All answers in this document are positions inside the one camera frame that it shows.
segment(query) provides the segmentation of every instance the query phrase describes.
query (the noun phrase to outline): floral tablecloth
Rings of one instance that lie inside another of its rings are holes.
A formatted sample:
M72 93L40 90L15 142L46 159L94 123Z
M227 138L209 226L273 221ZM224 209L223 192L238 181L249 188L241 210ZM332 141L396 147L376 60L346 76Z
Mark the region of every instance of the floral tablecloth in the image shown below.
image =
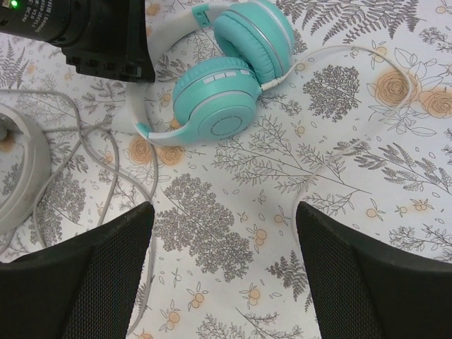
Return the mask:
M165 18L198 3L147 1L148 35ZM407 92L403 77L379 56L351 47L318 54L259 98L256 120L241 135L158 149L154 278L144 317L130 338L320 338L292 233L292 207L299 200L392 246L452 262L452 0L278 0L277 5L295 29L294 60L330 44L361 44L394 59L414 91L381 124ZM206 28L160 60L158 82L148 93L157 130L179 127L171 111L174 82L190 66L220 55ZM63 91L88 124L115 115L125 90L124 83L76 74L57 48L7 35L0 35L0 86ZM2 95L0 101L43 128L76 124L57 97ZM381 125L376 135L306 183L370 124ZM76 135L49 137L57 166ZM137 136L114 137L122 170L150 188L149 145ZM106 164L117 161L101 134L93 134L90 144ZM1 191L7 196L18 174L20 140L8 138L0 152ZM143 201L119 180L112 204L105 206L111 180L80 150L40 204L37 218L47 243L95 227L104 208L111 220ZM1 260L39 249L27 221Z

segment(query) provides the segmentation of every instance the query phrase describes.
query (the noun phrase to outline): gray cable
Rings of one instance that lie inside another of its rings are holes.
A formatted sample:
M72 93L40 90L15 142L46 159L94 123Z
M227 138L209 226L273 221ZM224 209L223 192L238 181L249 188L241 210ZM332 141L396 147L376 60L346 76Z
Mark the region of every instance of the gray cable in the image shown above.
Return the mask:
M140 191L140 193L144 196L144 198L147 201L149 201L149 203L152 203L151 199L155 195L155 191L157 190L157 183L158 183L157 154L155 152L155 148L153 145L150 145L150 151L151 151L151 155L152 155L152 159L153 159L154 181L153 181L153 186L148 195L145 188L141 184L139 184L134 179L126 176L125 174L122 174L119 171L119 168L120 168L119 167L119 147L117 145L117 142L115 141L115 139L113 138L113 136L111 135L111 133L109 131L107 131L101 127L103 125L109 124L111 121L104 121L99 124L95 124L93 126L81 126L82 125L81 116L80 116L80 112L78 111L78 108L76 106L76 103L68 95L57 92L57 91L53 91L53 90L49 90L49 91L47 91L47 90L0 90L0 93L56 95L56 96L64 98L70 104L70 106L72 107L72 109L74 110L75 115L76 115L77 127L44 130L44 133L55 133L55 132L61 132L61 131L77 131L78 137L79 137L79 140L77 141L77 144L74 146L71 153L69 153L69 155L63 160L63 162L58 166L58 168L55 170L55 172L52 173L50 178L46 181L44 186L41 188L40 192L37 195L37 198L35 199L35 202L33 203L33 212L32 212L33 227L36 230L37 237L38 237L40 244L44 248L47 247L47 245L45 244L44 237L42 236L42 233L39 229L39 225L37 224L37 218L36 218L37 205L40 202L41 198L44 196L44 193L45 193L47 187L49 186L49 184L58 175L58 173L60 173L63 170L63 168L67 165L67 163L73 157L73 155L76 153L76 151L78 150L80 145L82 145L85 152L87 154L89 154L89 156L91 157L91 159L93 159L93 161L95 161L99 166L101 166L105 170L114 174L114 177L112 180L112 185L110 186L107 200L105 201L105 206L104 206L103 212L99 218L99 222L97 225L101 225L104 222L105 215L107 213L107 210L109 208L110 202L113 197L113 192L114 192L114 188L117 184L118 177L120 177L120 178L126 180L127 182L129 182L130 184L134 185ZM110 142L112 143L112 147L114 150L114 158L115 158L115 167L114 168L112 168L112 167L106 165L105 163L103 163L102 161L100 161L88 148L85 138L95 130L101 130L101 132L103 132L108 137ZM15 230L11 231L10 234L7 236L6 243L4 244L3 248L0 248L0 254L2 254L6 250L8 245L11 243L11 240L13 239L13 236L14 236L14 232L15 232ZM154 266L153 261L155 260L155 249L153 247L155 247L155 244L153 241L153 237L151 237L150 258L149 258L149 266L148 266L148 276L146 279L145 299L144 299L144 303L142 303L142 305L140 305L140 307L138 309L138 316L137 316L136 320L134 321L134 323L132 324L132 326L127 331L127 335L130 335L135 330L135 328L139 324L140 320L143 318L146 304L148 303L148 298L149 298L149 294L150 294L150 283L151 283L152 276L153 276L153 266Z

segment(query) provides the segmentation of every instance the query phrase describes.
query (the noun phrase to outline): white cable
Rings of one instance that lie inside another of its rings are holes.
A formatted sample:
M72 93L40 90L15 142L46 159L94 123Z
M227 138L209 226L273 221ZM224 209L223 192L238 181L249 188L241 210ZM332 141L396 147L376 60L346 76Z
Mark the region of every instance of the white cable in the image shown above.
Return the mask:
M412 82L410 80L410 78L408 77L408 75L406 74L406 72L399 67L399 65L397 65L394 61L392 61L391 59L389 59L387 56L378 53L377 51L374 51L373 49L370 49L368 47L365 46L359 46L359 45L346 45L346 44L336 44L333 46L327 46L324 48L320 48L317 49L316 51L308 54L307 56L305 56L303 59L301 59L300 61L298 61L297 63L295 63L295 65L292 66L292 68L281 78L277 78L269 83L264 83L261 88L262 90L268 90L270 88L273 88L275 86L277 86L278 84L282 83L289 75L290 73L292 73L295 70L295 67L297 67L299 64L301 64L302 62L304 62L305 60L307 60L308 58L312 57L314 54L317 54L319 52L325 51L327 49L333 49L333 48L355 48L355 49L361 49L364 51L368 51L371 52L379 57L381 57L383 60L386 60L393 68L395 68L397 71L399 71L400 74L402 74L402 76L405 78L405 81L408 84L408 92L406 94L406 96L403 98L403 100L397 105L395 106L393 109L391 109L389 112L389 114L386 115L386 117L384 119L381 120L381 123L384 124L385 122L387 122L391 117L393 117L395 114L397 114L398 110L400 108L403 107L403 105L405 105L405 103L408 101L408 98L410 98L412 92L413 92L413 85ZM302 185L301 191L300 193L297 195L297 198L295 199L295 203L293 205L293 209L292 209L292 230L294 232L294 236L295 239L298 242L298 234L297 234L297 227L296 227L296 219L297 219L297 209L298 209L298 205L299 202L302 198L302 195L304 194L304 189L305 186L309 184L309 182L311 182L311 180L318 174L320 173L321 170L323 170L325 167L329 166L332 162L336 161L340 156L348 153L350 151L350 149L352 149L353 147L355 147L356 145L360 144L362 142L362 139L366 136L372 135L373 132L376 132L378 130L378 126L377 125L371 125L370 129L368 130L368 132L364 133L363 136L361 138L356 138L355 141L353 143L350 143L348 147L346 147L345 149L341 150L340 152L336 153L333 157L331 157L329 159L329 161L325 162L322 166L320 166L308 179L307 181L305 181L305 183Z
M117 145L117 142L115 141L113 136L109 133L109 131L107 131L107 130L105 130L105 129L103 129L101 127L103 125L109 124L110 121L104 121L104 122L101 122L99 124L95 124L93 126L81 126L81 124L82 124L81 116L80 116L80 112L78 111L78 108L77 108L75 102L68 95L65 95L65 94L57 92L57 91L53 91L53 90L50 90L50 91L46 91L46 90L0 90L0 93L56 95L56 96L64 98L65 101L67 101L70 104L71 108L75 112L77 127L68 127L68 128L44 130L44 133L55 133L55 132L60 132L60 131L77 131L79 140L77 141L77 144L74 146L74 148L71 151L71 153L69 153L69 155L63 160L63 162L58 166L58 168L55 170L55 172L52 173L50 178L47 180L47 182L41 188L40 192L37 195L37 198L35 199L35 201L33 203L33 212L32 212L33 226L35 228L38 240L39 240L40 244L42 245L42 247L46 248L47 245L45 244L44 237L42 236L42 233L40 231L39 225L37 224L37 217L36 217L36 215L37 215L36 214L37 213L37 205L40 202L41 198L44 196L44 193L45 193L47 187L49 186L49 184L52 182L52 180L54 180L54 178L58 175L58 173L60 173L64 169L64 167L71 160L71 158L76 153L76 151L78 150L80 145L82 145L82 147L85 150L85 152L87 154L89 154L89 156L93 159L93 161L95 161L99 166L101 166L105 170L107 170L107 171L109 171L109 172L114 174L114 177L113 177L113 180L112 180L112 185L110 186L110 190L109 190L109 193L108 193L108 196L107 196L107 200L105 201L105 207L104 207L104 210L103 210L103 212L102 212L102 214L101 214L101 216L99 218L99 222L98 222L97 226L103 224L103 222L104 222L105 215L106 215L106 213L108 211L110 202L111 202L112 197L113 197L113 192L114 192L114 188L115 188L115 186L117 184L118 177L120 177L120 178L128 181L130 184L134 185L141 192L141 194L143 194L144 198L147 201L149 201L149 203L152 204L151 199L152 199L152 197L155 194L155 191L157 189L157 183L158 183L157 155L155 153L155 149L154 149L153 145L150 145L150 151L151 151L151 155L152 155L152 159L153 159L154 181L153 181L152 189L150 190L150 193L148 194L146 192L145 188L141 184L139 184L134 179L126 176L125 174L122 174L119 171L119 147ZM103 132L108 137L110 142L112 143L112 147L113 147L113 151L114 151L114 159L115 159L115 167L114 168L106 165L101 160L99 160L93 154L93 152L91 152L91 150L88 148L88 145L86 144L86 139L85 138L88 136L88 134L92 133L95 130L100 130L101 132ZM11 240L13 239L13 236L14 236L14 232L15 232L15 230L11 231L8 234L5 244L3 245L2 248L0 248L0 255L6 250L8 245L11 243ZM150 245L152 247L154 247L153 237L151 237ZM143 314L144 314L146 305L148 303L148 298L149 298L149 294L150 294L150 282L151 282L151 279L152 279L152 276L153 276L152 273L153 273L153 266L154 266L153 261L154 260L155 260L155 256L150 256L150 258L149 258L149 265L148 265L148 277L147 277L147 280L146 280L145 299L143 300L144 302L142 303L142 305L140 305L140 307L138 309L138 316L137 316L136 320L134 321L134 323L132 324L132 326L127 331L127 335L131 334L135 330L135 328L139 324L140 320L143 318Z

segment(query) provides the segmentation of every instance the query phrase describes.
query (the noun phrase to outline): ear cushion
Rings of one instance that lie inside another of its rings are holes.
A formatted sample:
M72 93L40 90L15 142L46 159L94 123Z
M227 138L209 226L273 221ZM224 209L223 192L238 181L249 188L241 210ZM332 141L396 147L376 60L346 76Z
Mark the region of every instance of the ear cushion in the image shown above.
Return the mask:
M197 81L199 78L208 76L209 74L226 71L230 68L244 69L246 71L252 72L249 65L237 58L232 58L228 56L222 56L219 58L213 58L203 61L193 67L191 67L185 74L177 81L176 87L172 92L173 100L179 97L179 94L190 84Z
M269 1L234 4L215 20L213 28L223 53L248 62L260 84L289 70L293 30Z

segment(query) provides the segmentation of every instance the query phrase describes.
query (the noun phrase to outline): headphones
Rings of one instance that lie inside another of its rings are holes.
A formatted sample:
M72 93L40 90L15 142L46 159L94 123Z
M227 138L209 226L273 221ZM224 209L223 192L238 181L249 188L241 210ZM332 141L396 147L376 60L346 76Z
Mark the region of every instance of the headphones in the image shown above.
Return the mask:
M264 85L290 69L293 29L284 13L268 0L202 4L171 17L153 33L148 39L151 60L156 65L181 38L211 25L225 56L191 67L177 81L173 110L182 127L153 132L145 108L147 85L128 83L126 102L113 118L112 129L138 131L154 145L176 146L226 139L250 125Z
M50 178L51 155L43 132L25 115L0 104L0 125L10 131L19 129L25 136L20 178L13 193L0 205L0 234L4 234L30 216L40 189Z

